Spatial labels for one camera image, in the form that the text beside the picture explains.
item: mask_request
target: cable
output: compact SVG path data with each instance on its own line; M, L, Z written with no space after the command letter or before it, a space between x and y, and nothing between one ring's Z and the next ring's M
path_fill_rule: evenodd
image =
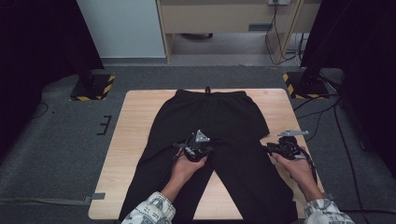
M301 105L297 106L297 107L294 109L294 111L297 110L298 108L300 108L301 106L307 104L308 102L314 100L314 99L316 99L316 98L311 98L311 99L309 99L308 101L302 103ZM353 168L353 163L352 163L352 160L351 160L351 158L350 158L350 154L349 154L349 150L348 150L348 148L347 148L347 143L346 143L346 141L345 141L344 134L343 134L343 132L342 132L342 130L341 130L341 126L340 126L338 117L337 117L337 115L336 115L336 104L337 104L339 101L341 101L341 99L338 99L337 102L336 102L335 104L333 104L331 107L329 107L329 108L327 108L327 109L325 109L325 110L322 110L322 111L319 111L319 112L315 112L315 113L311 113L311 114L309 114L309 115L302 116L301 118L305 118L305 117L308 117L308 116L311 116L311 115L314 115L314 114L317 114L317 113L320 113L320 115L321 115L323 112L329 110L330 108L333 108L335 120L336 120L336 123L337 123L337 128L338 128L338 130L339 130L339 133L341 134L341 137L342 137L342 140L343 140L343 144L344 144L344 147L345 147L345 149L346 149L346 154L347 154L347 157L348 157L348 160L349 160L349 165L350 165L350 167L351 167L351 172L352 172L352 176L353 176L353 180L354 180L354 185L355 185L355 189L356 189L357 197L358 197L358 202L359 202L359 206L360 206L360 209L340 209L340 211L341 211L341 212L345 212L345 213L362 213L362 215L363 215L363 217L364 217L366 223L368 223L368 224L370 224L370 222L368 221L367 217L365 216L366 213L382 213L382 214L396 215L396 210L386 210L386 209L364 209L364 208L362 208L361 195L360 195L360 192L359 192L359 189L358 189L358 182L357 182L357 179L356 179L355 170L354 170L354 168Z
M302 104L300 104L300 105L298 105L297 107L295 107L295 108L293 109L293 111L298 110L298 109L299 109L300 107L302 107L303 105L305 105L305 104L307 104L307 103L309 103L309 102L311 102L311 101L313 101L313 100L316 100L316 99L318 99L318 98L320 98L320 97L334 96L334 95L338 95L338 94L322 94L322 95L319 95L319 96L310 98L310 99L308 99L307 101L305 101L305 102L303 102Z
M291 60L291 59L293 59L293 58L295 57L295 56L292 56L291 58L285 58L285 57L283 56L283 54L282 54L282 47L281 47L281 45L280 45L280 37L279 37L279 33L277 32L277 29L276 29L276 13L277 13L277 7L278 7L278 2L277 2L277 0L274 0L274 17L272 18L271 23L270 23L270 25L268 26L267 33L266 33L265 38L264 38L265 47L267 47L267 50L268 50L268 52L269 52L269 56L270 56L271 62L272 62L273 64L275 64L275 65L282 64L282 63L284 63L284 62L286 62L286 61L288 61L288 60ZM271 50L269 49L268 44L267 44L267 42L268 42L268 33L270 32L270 29L271 29L273 26L274 26L275 31L276 31L277 42L278 42L278 44L279 44L279 49L280 49L280 56L281 56L283 59L285 59L284 61L282 61L282 62L280 62L280 63L275 63L275 62L274 62L274 60L273 60L273 58L272 58L272 56L271 56Z
M305 40L307 40L307 39L308 39L308 38L304 38L304 33L302 33L302 34L301 34L300 43L299 43L299 47L298 47L298 50L299 50L298 58L300 59L300 61L303 60L303 58L301 57L301 54L304 53L304 50L301 50L301 48L303 47L303 42L304 42Z
M315 183L318 184L318 174L317 174L317 168L315 167L314 162L312 161L311 156L302 148L298 147L300 152L303 153L306 157L306 161L308 162L309 166L311 167L311 172L312 176L314 177Z
M43 204L57 204L57 205L74 205L86 206L91 204L92 198L86 197L83 201L75 201L68 199L39 199L39 198L15 198L15 199L0 199L0 203L43 203Z
M339 91L339 89L342 87L344 79L345 79L345 73L343 71L343 74L341 75L341 83L337 83L334 81L331 81L327 77L325 77L322 73L323 68L320 69L319 71L319 78L325 81L333 90Z
M313 138L315 137L315 135L317 135L318 128L319 128L319 123L320 123L320 118L321 118L321 116L323 115L323 113L324 113L324 112L322 111L322 112L320 112L320 114L319 114L319 118L318 118L318 120L317 120L317 127L315 128L314 134L312 134L310 138L306 139L305 142L311 141L311 139L313 139Z
M368 220L367 217L366 217L365 212L363 211L363 205L362 205L362 203L361 203L361 194L360 194L359 188L358 188L358 181L357 181L356 174L355 174L355 168L353 167L353 163L352 163L352 159L351 159L351 157L350 157L349 149L348 149L348 147L347 147L347 143L346 143L346 140L345 140L343 131L341 130L340 122L339 122L338 117L337 117L337 109L336 109L336 106L334 107L333 112L334 112L335 122L337 123L338 132L340 133L341 139L343 140L344 148L345 148L345 150L346 150L346 155L347 155L347 158L348 158L348 160L349 160L349 166L350 166L350 170L351 170L351 172L352 172L353 183L354 183L354 185L355 185L355 190L356 190L356 194L357 194L357 197L358 197L359 208L361 209L361 214L363 215L363 218L364 218L364 220L366 221L366 223L367 223L367 224L370 224L369 220Z
M301 66L301 60L300 60L299 62L297 62L298 59L299 59L299 58L297 57L297 56L299 55L299 45L297 45L297 34L294 35L294 44L296 45L296 50L295 50L295 51L296 51L296 52L295 52L295 53L296 53L296 57L294 57L294 62L295 62L295 64L296 64L297 66L300 67L300 66Z
M33 116L33 117L31 117L30 119L37 119L37 118L40 118L41 116L43 116L44 114L47 113L47 111L49 110L50 107L49 107L46 103L43 103L43 102L41 102L40 104L41 104L41 105L44 105L44 106L46 107L46 110L45 110L43 113L41 113L40 115Z
M331 106L329 106L328 108L326 108L324 110L320 110L320 111L313 112L313 113L310 113L310 114L307 114L307 115L303 115L301 117L298 117L297 119L303 119L303 118L309 117L311 115L315 115L315 114L318 114L318 113L326 112L326 111L330 110L333 106L335 106L340 100L341 99L338 99L334 104L332 104Z

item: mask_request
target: white cabinet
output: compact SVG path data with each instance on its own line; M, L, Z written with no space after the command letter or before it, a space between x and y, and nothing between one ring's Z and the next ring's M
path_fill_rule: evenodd
M165 58L155 0L78 0L101 58Z

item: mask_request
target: wooden table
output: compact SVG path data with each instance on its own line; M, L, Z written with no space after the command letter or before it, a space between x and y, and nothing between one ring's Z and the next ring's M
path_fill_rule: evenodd
M287 129L300 130L292 111L289 97L282 89L238 89L215 91L245 91L259 106L267 122L270 134L262 139L262 144L277 142L278 133ZM135 167L146 146L152 121L163 103L175 95L175 90L128 91L120 117L114 131L106 160L99 177L95 193L104 193L101 200L92 200L89 211L91 219L117 219L126 192L134 176ZM306 147L302 136L297 136L298 144ZM274 161L282 178L293 189L293 200L297 203L300 218L304 217L304 195L284 167ZM242 219L230 194L216 172L211 176L194 219Z

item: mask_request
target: wall outlet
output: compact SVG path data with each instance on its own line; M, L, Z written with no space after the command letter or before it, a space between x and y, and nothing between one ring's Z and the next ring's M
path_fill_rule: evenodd
M290 5L290 0L268 0L268 5L273 6L274 4L279 6L287 6Z

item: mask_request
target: floor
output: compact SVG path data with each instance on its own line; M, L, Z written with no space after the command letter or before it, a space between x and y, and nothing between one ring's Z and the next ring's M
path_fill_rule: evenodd
M175 35L170 62L166 60L133 60L124 63L106 63L105 66L149 65L149 66L299 66L295 56L298 42L302 34L293 34L290 39L289 51L285 58L292 58L281 64L274 64L275 59L265 45L265 33L214 34L207 35ZM306 43L304 34L302 49Z

